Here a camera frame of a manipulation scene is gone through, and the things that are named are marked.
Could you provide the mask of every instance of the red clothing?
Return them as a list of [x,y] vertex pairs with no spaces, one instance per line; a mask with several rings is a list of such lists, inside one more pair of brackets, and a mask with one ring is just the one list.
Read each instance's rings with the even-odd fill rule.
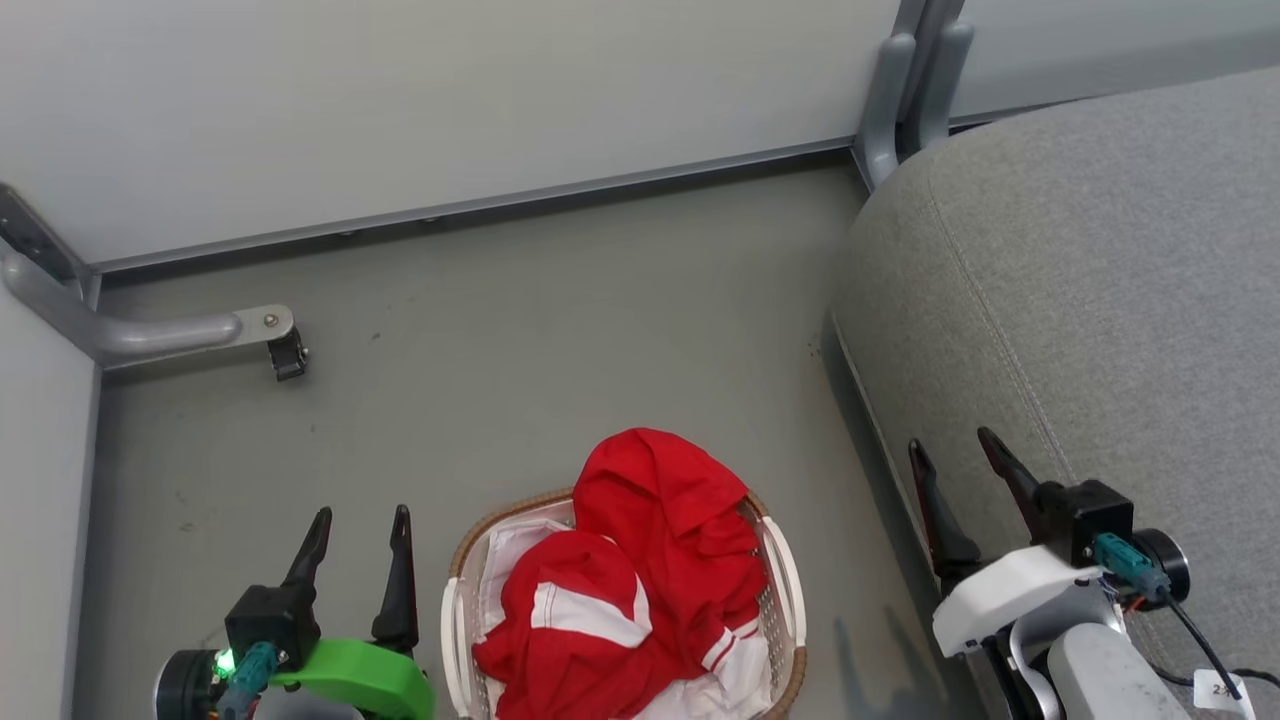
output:
[[499,720],[631,717],[672,680],[717,670],[737,644],[731,630],[754,626],[767,583],[737,511],[745,496],[671,433],[602,442],[573,489],[577,530],[520,559],[502,591],[506,620],[474,648],[480,670],[507,683]]

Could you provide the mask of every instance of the green led light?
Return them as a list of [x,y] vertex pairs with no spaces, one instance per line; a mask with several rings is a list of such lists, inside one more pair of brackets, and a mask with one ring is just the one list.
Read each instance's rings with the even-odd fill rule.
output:
[[219,652],[218,656],[214,657],[214,673],[218,673],[218,676],[224,680],[236,674],[236,656],[232,653],[230,648]]

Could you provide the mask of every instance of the green bracket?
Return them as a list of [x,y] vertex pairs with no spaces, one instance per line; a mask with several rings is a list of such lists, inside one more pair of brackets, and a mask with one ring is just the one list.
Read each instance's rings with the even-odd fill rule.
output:
[[378,720],[431,720],[435,715],[435,693],[411,657],[353,638],[320,638],[302,670],[271,675],[271,684],[301,684],[372,712]]

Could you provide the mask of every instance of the gray fabric upholstery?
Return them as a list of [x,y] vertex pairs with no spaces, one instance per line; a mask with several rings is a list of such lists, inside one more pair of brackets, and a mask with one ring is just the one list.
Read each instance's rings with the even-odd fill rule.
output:
[[[1226,665],[1280,673],[1280,69],[952,137],[873,193],[842,263],[833,316],[913,512],[919,437],[988,556],[1027,543],[991,425],[1042,480],[1132,497]],[[1171,614],[1137,625],[1208,667]]]

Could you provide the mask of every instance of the white label tag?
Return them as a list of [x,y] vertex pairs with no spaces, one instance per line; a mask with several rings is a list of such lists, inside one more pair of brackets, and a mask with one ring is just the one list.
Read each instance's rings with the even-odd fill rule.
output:
[[1243,715],[1247,720],[1254,720],[1253,703],[1249,702],[1249,691],[1244,689],[1244,680],[1234,673],[1229,673],[1235,682],[1235,689],[1240,691],[1240,700],[1231,697],[1231,691],[1226,689],[1222,676],[1217,670],[1197,670],[1192,702],[1196,707],[1204,710],[1221,710]]

